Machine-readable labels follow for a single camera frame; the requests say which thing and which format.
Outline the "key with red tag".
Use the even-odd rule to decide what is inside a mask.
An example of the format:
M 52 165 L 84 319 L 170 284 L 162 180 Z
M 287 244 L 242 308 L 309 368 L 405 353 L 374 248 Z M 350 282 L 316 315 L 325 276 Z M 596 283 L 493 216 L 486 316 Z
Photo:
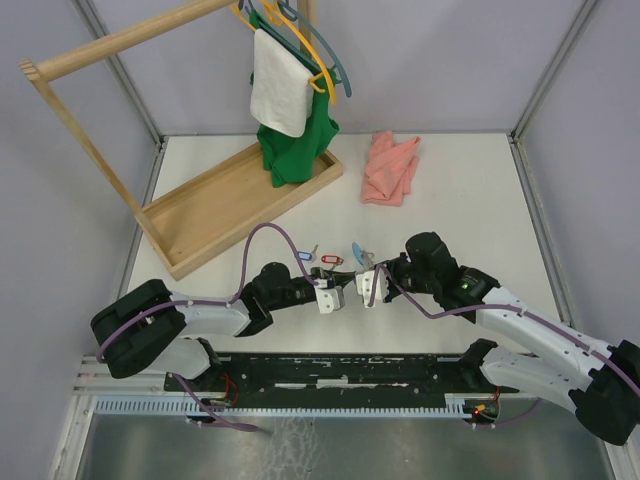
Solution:
M 321 256 L 321 263 L 328 271 L 334 271 L 337 267 L 341 266 L 343 262 L 344 260 L 338 255 L 325 254 Z

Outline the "key with blue window tag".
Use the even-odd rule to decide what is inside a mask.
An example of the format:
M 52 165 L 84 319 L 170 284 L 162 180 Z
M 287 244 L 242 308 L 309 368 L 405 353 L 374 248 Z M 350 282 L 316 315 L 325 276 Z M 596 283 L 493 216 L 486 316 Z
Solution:
M 303 262 L 313 263 L 317 260 L 317 251 L 319 245 L 316 244 L 311 251 L 298 250 L 298 258 Z

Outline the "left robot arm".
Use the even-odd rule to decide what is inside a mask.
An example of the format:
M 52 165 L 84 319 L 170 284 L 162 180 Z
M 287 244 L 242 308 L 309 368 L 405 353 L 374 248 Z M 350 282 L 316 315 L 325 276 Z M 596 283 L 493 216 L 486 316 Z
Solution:
M 332 313 L 344 306 L 343 289 L 354 280 L 353 272 L 320 267 L 309 278 L 292 277 L 286 265 L 271 262 L 231 301 L 180 294 L 151 279 L 93 317 L 96 358 L 115 379 L 151 369 L 209 390 L 221 378 L 209 335 L 254 336 L 273 324 L 274 311 L 310 303 Z

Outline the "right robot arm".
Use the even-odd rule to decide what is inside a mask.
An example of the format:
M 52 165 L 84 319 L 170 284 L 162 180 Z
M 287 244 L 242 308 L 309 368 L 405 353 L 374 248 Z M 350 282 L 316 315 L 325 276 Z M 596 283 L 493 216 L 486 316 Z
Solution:
M 526 349 L 517 354 L 480 339 L 458 368 L 467 389 L 513 388 L 574 414 L 599 439 L 623 446 L 639 424 L 639 348 L 611 345 L 529 308 L 497 279 L 460 265 L 434 232 L 412 236 L 397 258 L 376 268 L 387 301 L 427 294 L 440 317 L 460 316 Z

